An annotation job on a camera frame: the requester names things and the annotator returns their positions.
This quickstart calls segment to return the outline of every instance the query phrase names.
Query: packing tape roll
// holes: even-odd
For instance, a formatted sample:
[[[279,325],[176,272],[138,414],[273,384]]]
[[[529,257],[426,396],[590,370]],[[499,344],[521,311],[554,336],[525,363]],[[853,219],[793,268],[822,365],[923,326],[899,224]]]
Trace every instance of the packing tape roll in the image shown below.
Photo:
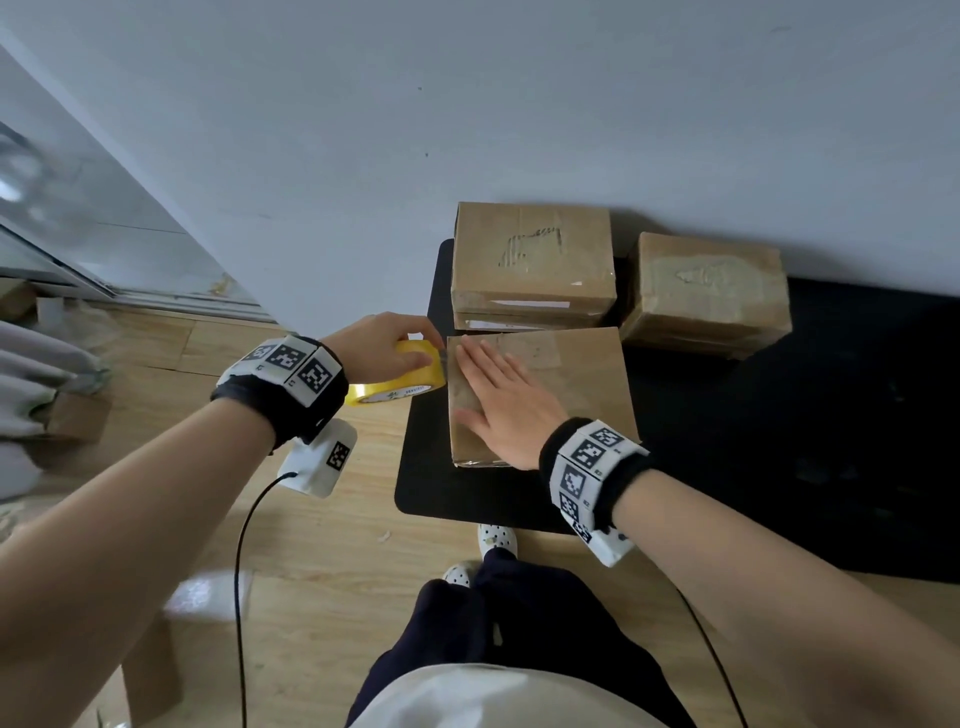
[[[444,365],[440,361],[440,353],[429,341],[412,339],[396,343],[398,352],[426,352],[433,360],[429,366],[415,369],[413,372],[382,381],[378,384],[351,384],[347,392],[347,404],[376,404],[382,401],[400,400],[404,397],[413,397],[438,389],[446,384]]]

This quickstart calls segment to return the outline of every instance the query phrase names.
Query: person's left arm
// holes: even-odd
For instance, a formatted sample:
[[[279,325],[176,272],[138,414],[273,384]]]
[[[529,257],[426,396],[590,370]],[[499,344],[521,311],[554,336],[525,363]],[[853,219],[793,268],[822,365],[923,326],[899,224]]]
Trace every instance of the person's left arm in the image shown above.
[[[369,316],[322,343],[348,381],[368,383],[429,363],[425,354],[394,348],[414,332],[443,347],[427,319],[393,313]],[[72,724],[275,443],[265,416],[217,399],[0,546],[5,724]],[[52,699],[41,699],[45,694]]]

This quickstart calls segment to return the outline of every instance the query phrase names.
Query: person's left hand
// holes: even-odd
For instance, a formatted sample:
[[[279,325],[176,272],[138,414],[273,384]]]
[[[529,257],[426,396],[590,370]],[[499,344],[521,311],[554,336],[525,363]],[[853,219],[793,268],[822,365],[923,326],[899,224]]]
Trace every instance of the person's left hand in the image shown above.
[[[396,342],[409,338],[411,333],[423,334],[438,351],[444,348],[444,338],[426,316],[389,311],[365,316],[325,336],[321,342],[340,359],[350,384],[375,384],[430,365],[432,359],[427,353],[396,350]]]

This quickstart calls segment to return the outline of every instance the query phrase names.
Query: dark pants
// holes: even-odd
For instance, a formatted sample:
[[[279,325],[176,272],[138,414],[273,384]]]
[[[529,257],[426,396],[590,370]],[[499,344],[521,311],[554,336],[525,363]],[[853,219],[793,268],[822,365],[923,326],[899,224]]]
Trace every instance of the dark pants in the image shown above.
[[[493,626],[499,627],[494,644]],[[420,590],[394,648],[373,664],[347,725],[401,675],[419,667],[486,663],[580,678],[671,728],[694,728],[657,661],[627,639],[589,587],[567,570],[487,553],[471,588],[435,579]]]

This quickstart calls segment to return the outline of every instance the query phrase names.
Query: black cable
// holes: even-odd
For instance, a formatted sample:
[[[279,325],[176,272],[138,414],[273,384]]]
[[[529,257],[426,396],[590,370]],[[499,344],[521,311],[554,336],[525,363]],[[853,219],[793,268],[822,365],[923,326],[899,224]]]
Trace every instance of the black cable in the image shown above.
[[[700,623],[699,619],[697,619],[697,613],[693,611],[693,607],[691,607],[690,602],[686,600],[684,593],[678,589],[677,594],[679,594],[680,599],[684,601],[687,611],[690,613],[690,616],[693,617],[693,621],[697,623],[697,629],[700,630],[701,637],[703,637],[704,642],[707,643],[707,649],[710,651],[710,656],[713,658],[713,662],[716,663],[717,669],[720,670],[720,676],[723,677],[724,685],[727,686],[727,692],[730,694],[730,700],[733,701],[733,706],[736,709],[736,714],[740,718],[740,725],[742,725],[743,728],[750,728],[750,726],[747,725],[747,717],[743,715],[743,710],[740,708],[740,701],[736,699],[736,693],[733,692],[733,685],[731,685],[730,678],[727,677],[727,671],[724,669],[723,663],[720,662],[720,658],[717,657],[716,650],[713,649],[713,643],[710,641],[710,638],[707,636],[707,630],[704,629],[704,625]]]
[[[247,519],[243,521],[243,528],[240,529],[240,538],[237,539],[237,558],[233,565],[233,619],[237,627],[237,657],[240,660],[240,724],[247,728],[247,669],[243,663],[243,627],[240,624],[240,550],[243,548],[243,537],[247,533],[247,526],[253,517],[253,511],[260,504],[263,497],[270,493],[271,489],[281,480],[288,477],[296,477],[297,473],[284,473],[274,482],[263,489],[263,492],[256,497],[250,511],[247,513]]]

